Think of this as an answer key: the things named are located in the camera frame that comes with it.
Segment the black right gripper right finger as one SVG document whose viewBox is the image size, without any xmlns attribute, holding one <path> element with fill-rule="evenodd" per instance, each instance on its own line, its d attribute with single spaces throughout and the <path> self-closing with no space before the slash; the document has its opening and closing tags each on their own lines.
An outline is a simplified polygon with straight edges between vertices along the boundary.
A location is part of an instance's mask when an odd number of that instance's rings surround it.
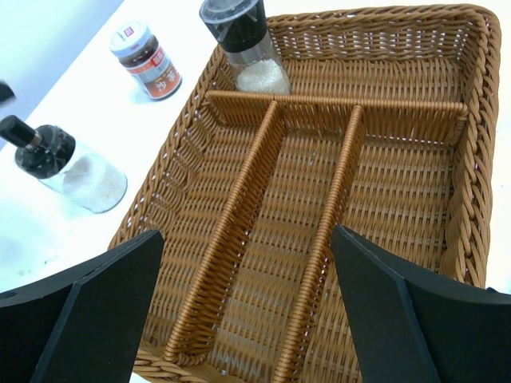
<svg viewBox="0 0 511 383">
<path fill-rule="evenodd" d="M 365 382 L 508 382 L 510 296 L 447 278 L 348 227 L 331 249 Z"/>
</svg>

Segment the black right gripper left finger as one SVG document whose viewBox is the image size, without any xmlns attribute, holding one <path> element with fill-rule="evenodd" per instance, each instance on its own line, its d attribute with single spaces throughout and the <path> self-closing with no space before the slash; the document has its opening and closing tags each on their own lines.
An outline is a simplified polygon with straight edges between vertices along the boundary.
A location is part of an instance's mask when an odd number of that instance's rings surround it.
<svg viewBox="0 0 511 383">
<path fill-rule="evenodd" d="M 1 294 L 3 382 L 127 382 L 164 240 L 146 231 Z"/>
</svg>

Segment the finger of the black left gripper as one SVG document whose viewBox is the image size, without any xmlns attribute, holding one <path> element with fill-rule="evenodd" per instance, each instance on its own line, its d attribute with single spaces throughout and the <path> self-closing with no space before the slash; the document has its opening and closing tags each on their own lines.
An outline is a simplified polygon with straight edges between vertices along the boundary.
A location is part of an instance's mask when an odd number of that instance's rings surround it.
<svg viewBox="0 0 511 383">
<path fill-rule="evenodd" d="M 0 81 L 0 104 L 4 105 L 15 98 L 12 88 L 4 81 Z"/>
</svg>

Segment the black-cap glass salt bottle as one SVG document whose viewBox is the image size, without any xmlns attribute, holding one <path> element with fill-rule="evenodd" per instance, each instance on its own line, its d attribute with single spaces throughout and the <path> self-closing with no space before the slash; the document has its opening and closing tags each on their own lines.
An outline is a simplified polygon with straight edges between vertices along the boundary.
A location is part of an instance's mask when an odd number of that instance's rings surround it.
<svg viewBox="0 0 511 383">
<path fill-rule="evenodd" d="M 122 171 L 58 126 L 32 128 L 11 115 L 1 120 L 1 137 L 17 147 L 21 170 L 92 213 L 111 210 L 126 193 Z"/>
</svg>

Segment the clear-cap salt grinder bottle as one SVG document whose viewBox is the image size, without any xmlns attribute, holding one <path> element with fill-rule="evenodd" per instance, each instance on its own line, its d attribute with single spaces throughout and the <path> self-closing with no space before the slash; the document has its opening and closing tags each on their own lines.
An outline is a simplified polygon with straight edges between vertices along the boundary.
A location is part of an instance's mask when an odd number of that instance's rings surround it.
<svg viewBox="0 0 511 383">
<path fill-rule="evenodd" d="M 262 0 L 204 1 L 200 18 L 224 51 L 239 91 L 291 92 L 287 71 L 268 31 Z"/>
</svg>

